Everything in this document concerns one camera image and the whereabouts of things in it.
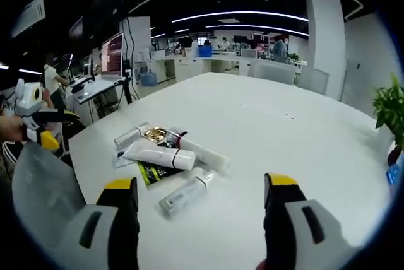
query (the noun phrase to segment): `white table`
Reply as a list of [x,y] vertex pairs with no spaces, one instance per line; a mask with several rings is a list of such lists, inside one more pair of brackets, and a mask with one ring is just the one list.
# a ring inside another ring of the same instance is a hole
[[[158,201],[186,174],[147,188],[136,165],[113,169],[113,139],[149,121],[187,129],[230,158],[229,174],[171,221]],[[265,258],[264,174],[287,174],[361,245],[389,202],[385,165],[373,150],[375,120],[329,97],[263,79],[206,73],[148,95],[70,139],[87,203],[104,184],[138,178],[140,269],[255,269]]]

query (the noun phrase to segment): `person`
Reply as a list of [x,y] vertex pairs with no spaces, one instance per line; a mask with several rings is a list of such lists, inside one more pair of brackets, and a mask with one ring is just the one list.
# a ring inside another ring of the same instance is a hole
[[230,42],[226,39],[226,37],[223,37],[223,43],[221,46],[221,50],[228,51],[229,48],[230,48]]
[[180,54],[181,53],[181,45],[177,44],[177,46],[174,48],[174,54]]
[[286,59],[286,44],[283,39],[278,38],[272,49],[272,54],[276,62],[285,62]]
[[52,99],[55,108],[65,109],[66,106],[63,101],[62,93],[59,89],[59,83],[64,86],[68,86],[69,81],[58,75],[56,69],[51,65],[45,64],[44,71],[45,87],[50,92],[50,98]]
[[219,49],[220,49],[220,47],[219,47],[219,41],[217,40],[217,38],[216,37],[213,37],[213,40],[212,40],[212,50],[214,50],[214,51],[218,51]]
[[17,115],[0,116],[0,141],[23,141],[23,120]]
[[186,33],[185,36],[182,39],[180,39],[179,43],[181,44],[182,49],[185,49],[185,48],[191,48],[192,42],[193,39],[189,36],[188,33]]

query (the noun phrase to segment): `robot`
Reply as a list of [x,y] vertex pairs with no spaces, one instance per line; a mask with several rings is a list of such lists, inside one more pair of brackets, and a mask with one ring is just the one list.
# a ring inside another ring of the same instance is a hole
[[15,95],[15,114],[23,120],[23,140],[34,141],[48,150],[59,149],[59,142],[46,130],[46,124],[74,122],[79,119],[78,115],[64,109],[41,109],[42,88],[39,82],[25,83],[19,79]]

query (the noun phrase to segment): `chair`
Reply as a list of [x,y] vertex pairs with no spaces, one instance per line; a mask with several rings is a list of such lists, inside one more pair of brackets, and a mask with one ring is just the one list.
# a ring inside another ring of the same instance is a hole
[[242,48],[240,51],[240,55],[242,57],[250,57],[253,59],[257,58],[257,50],[256,49],[246,49],[246,48]]
[[283,84],[293,85],[295,79],[294,67],[277,67],[272,63],[262,63],[255,61],[251,63],[250,75],[253,78],[268,79]]
[[311,91],[325,95],[329,76],[329,73],[314,68],[311,76]]
[[329,73],[316,68],[303,67],[298,86],[321,95],[325,95],[328,86]]

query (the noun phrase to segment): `monitor screen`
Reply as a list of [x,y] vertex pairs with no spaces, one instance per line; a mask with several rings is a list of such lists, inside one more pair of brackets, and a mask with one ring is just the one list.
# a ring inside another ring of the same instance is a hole
[[254,41],[257,44],[268,44],[268,36],[267,35],[260,35],[260,34],[254,33],[253,36],[254,36]]
[[122,76],[122,34],[102,44],[101,74]]
[[247,43],[248,39],[245,35],[235,35],[234,43]]
[[91,54],[88,57],[84,58],[84,75],[88,76],[90,74],[90,70],[92,68]]

